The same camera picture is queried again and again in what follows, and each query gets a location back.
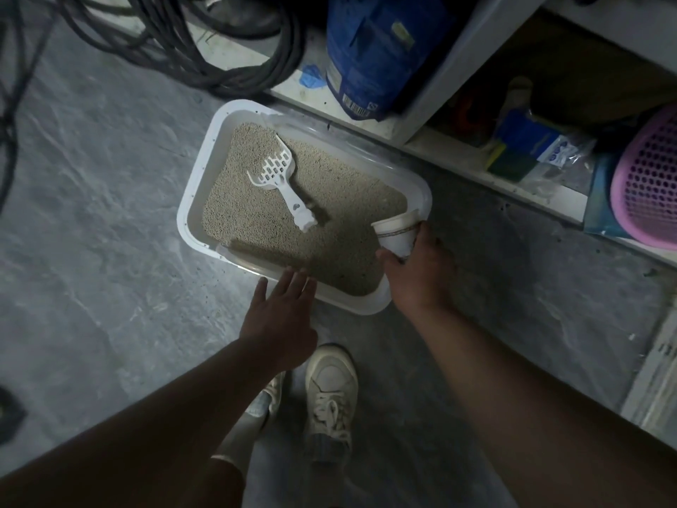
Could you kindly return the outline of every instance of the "forearm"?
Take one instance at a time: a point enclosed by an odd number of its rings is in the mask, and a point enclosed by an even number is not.
[[[412,322],[522,508],[673,506],[667,446],[452,310]]]
[[[170,384],[0,482],[0,504],[168,506],[277,371],[239,339]]]

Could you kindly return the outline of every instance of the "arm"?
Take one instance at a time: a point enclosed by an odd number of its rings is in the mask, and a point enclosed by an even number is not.
[[[317,282],[306,280],[287,270],[266,299],[260,279],[240,339],[3,478],[0,505],[175,506],[251,400],[315,349],[309,322]]]
[[[677,453],[458,313],[447,291],[452,259],[426,223],[406,265],[385,250],[378,258],[522,508],[675,506]]]

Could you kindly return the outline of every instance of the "pink basket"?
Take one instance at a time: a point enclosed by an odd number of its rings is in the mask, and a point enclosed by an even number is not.
[[[626,148],[611,182],[611,209],[639,242],[677,250],[677,103],[661,109]]]

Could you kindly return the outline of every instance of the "floor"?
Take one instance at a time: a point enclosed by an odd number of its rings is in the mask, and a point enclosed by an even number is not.
[[[29,36],[45,7],[26,3]],[[0,219],[0,384],[29,415],[0,474],[144,397],[237,337],[255,278],[186,246],[175,216],[222,101],[53,31],[18,117],[20,162]],[[276,104],[314,125],[326,123]],[[459,306],[547,371],[619,410],[675,273],[613,242],[331,128],[416,171],[457,256]],[[360,374],[349,507],[514,506],[422,341],[390,306],[317,303],[322,342]],[[294,371],[255,447],[244,506],[300,488],[305,409]]]

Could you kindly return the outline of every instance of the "white litter scoop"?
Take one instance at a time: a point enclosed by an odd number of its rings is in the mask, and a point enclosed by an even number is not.
[[[289,184],[289,178],[294,174],[296,164],[292,152],[282,142],[282,139],[278,136],[275,136],[275,138],[280,143],[282,151],[266,159],[261,174],[256,178],[249,171],[247,171],[247,175],[249,181],[257,187],[266,190],[279,190],[294,218],[294,224],[305,233],[317,224],[317,219]]]

